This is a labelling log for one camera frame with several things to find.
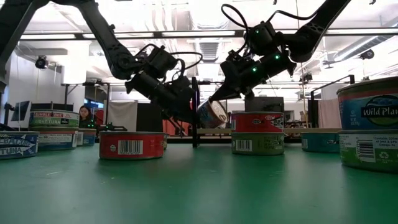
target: person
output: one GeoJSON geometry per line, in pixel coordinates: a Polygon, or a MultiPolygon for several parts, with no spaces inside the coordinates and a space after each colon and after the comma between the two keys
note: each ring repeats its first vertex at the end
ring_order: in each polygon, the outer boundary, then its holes
{"type": "Polygon", "coordinates": [[[94,122],[91,120],[93,115],[91,114],[91,110],[83,105],[79,110],[80,119],[79,119],[79,128],[93,128],[91,127],[94,122]]]}

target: green tabletop surface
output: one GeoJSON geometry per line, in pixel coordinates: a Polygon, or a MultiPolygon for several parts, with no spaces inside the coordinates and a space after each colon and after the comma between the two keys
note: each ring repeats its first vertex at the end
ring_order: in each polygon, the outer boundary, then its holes
{"type": "Polygon", "coordinates": [[[1,224],[397,224],[398,175],[338,154],[242,156],[230,145],[169,144],[147,161],[106,161],[98,145],[0,161],[1,224]]]}

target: ceiling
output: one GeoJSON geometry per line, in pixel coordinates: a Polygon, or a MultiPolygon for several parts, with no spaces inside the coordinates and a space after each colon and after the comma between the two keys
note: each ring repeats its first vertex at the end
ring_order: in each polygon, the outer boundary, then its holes
{"type": "MultiPolygon", "coordinates": [[[[169,30],[203,30],[203,29],[224,29],[238,30],[240,27],[228,22],[221,11],[223,3],[230,3],[238,8],[246,18],[249,26],[254,26],[266,20],[275,10],[283,10],[300,16],[308,16],[313,13],[324,0],[134,0],[134,1],[113,1],[96,0],[99,3],[99,10],[109,24],[115,25],[115,32],[142,32],[142,31],[169,31],[169,30]]],[[[398,1],[377,0],[375,4],[369,5],[369,1],[352,0],[348,7],[341,13],[332,24],[331,29],[345,28],[380,28],[397,27],[398,25],[398,1]]],[[[232,18],[239,21],[239,17],[231,12],[232,18]]],[[[297,22],[283,15],[277,14],[272,24],[275,29],[297,29],[307,21],[297,22]]],[[[61,6],[50,3],[39,9],[31,20],[25,34],[69,34],[69,33],[91,33],[80,12],[70,6],[61,6]]],[[[274,85],[258,86],[256,94],[278,95],[294,97],[294,94],[301,88],[297,83],[289,84],[282,82],[299,81],[302,73],[310,72],[314,82],[330,82],[348,74],[356,75],[358,80],[364,76],[373,78],[386,75],[398,74],[398,38],[383,38],[380,43],[376,38],[377,34],[370,37],[360,35],[352,36],[330,36],[324,37],[317,48],[313,58],[298,65],[293,77],[287,73],[281,73],[271,80],[274,85]],[[346,54],[342,62],[333,63],[330,66],[323,65],[324,61],[334,62],[337,55],[344,53],[355,54],[362,45],[368,45],[361,49],[371,48],[375,57],[371,60],[357,59],[346,54]]],[[[222,71],[219,68],[221,63],[231,49],[238,49],[243,45],[242,38],[206,38],[206,39],[147,39],[147,40],[120,40],[133,54],[149,43],[158,46],[165,45],[170,52],[196,51],[204,54],[206,63],[189,69],[187,75],[197,76],[198,79],[213,81],[223,80],[222,71]]],[[[108,82],[120,82],[113,78],[109,71],[108,64],[103,55],[101,46],[97,41],[21,41],[19,48],[23,54],[29,57],[47,55],[49,60],[59,65],[66,64],[69,60],[68,50],[76,45],[89,44],[90,55],[87,66],[87,77],[101,78],[108,82]]],[[[186,64],[197,61],[194,55],[181,55],[180,58],[186,64]]],[[[311,90],[321,84],[307,85],[306,89],[311,90]]],[[[205,95],[211,95],[216,86],[202,88],[205,95]]]]}

